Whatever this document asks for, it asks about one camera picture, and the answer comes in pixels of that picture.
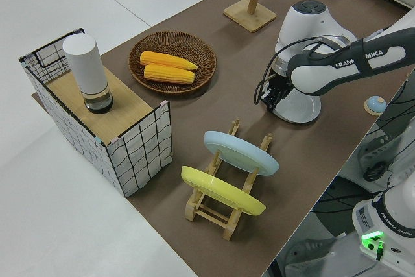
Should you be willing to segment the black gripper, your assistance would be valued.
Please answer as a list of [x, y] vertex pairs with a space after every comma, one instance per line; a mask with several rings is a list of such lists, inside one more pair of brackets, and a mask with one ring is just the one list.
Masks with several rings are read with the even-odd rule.
[[275, 76], [268, 79], [265, 83], [265, 87], [263, 88], [263, 91], [267, 91], [264, 94], [264, 104], [267, 110], [273, 111], [275, 106], [278, 105], [292, 89], [293, 85], [287, 77]]

